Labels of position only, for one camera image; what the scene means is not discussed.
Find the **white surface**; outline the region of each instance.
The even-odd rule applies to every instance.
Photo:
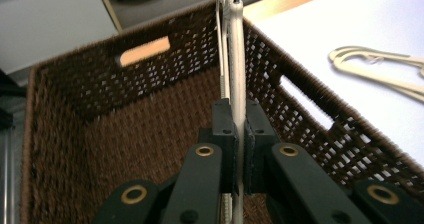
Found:
[[[327,59],[347,45],[424,57],[423,7],[424,0],[315,0],[256,26],[423,166],[424,104],[337,72]],[[389,74],[424,86],[417,68],[388,63],[370,68],[392,68]],[[325,118],[318,121],[329,126]]]
[[[117,33],[101,0],[10,0],[0,17],[6,74]]]

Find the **wicker basket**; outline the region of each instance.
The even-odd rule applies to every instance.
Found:
[[[219,99],[213,1],[35,66],[23,150],[22,223],[89,223],[113,189],[177,173]],[[302,145],[338,183],[396,183],[421,202],[423,172],[354,110],[245,23],[248,98],[279,136]],[[171,49],[127,68],[115,57],[168,36]],[[283,87],[287,77],[333,120],[321,127]],[[263,195],[246,223],[269,223]]]

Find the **wire hanger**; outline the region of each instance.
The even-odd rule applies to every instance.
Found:
[[[420,68],[420,75],[424,78],[424,59],[411,57],[403,54],[382,52],[361,46],[344,46],[337,48],[328,55],[334,66],[343,72],[376,81],[412,98],[424,102],[424,86],[407,83],[404,81],[371,73],[365,68],[349,65],[349,60],[355,57],[363,57],[370,61],[390,60],[400,64],[413,65]]]

